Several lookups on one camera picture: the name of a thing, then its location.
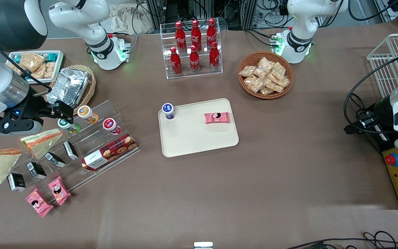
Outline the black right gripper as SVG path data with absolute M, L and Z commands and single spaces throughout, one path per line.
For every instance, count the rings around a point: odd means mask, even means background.
M 38 92 L 30 88 L 26 98 L 12 109 L 12 119 L 60 118 L 60 122 L 73 123 L 73 108 L 63 101 L 48 103 Z

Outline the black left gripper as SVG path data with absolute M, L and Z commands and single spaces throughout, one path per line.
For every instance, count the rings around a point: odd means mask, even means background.
M 352 123 L 344 127 L 344 132 L 348 135 L 367 133 L 392 134 L 395 133 L 393 124 L 393 107 L 390 97 L 382 98 L 362 110 L 363 118 L 360 123 Z

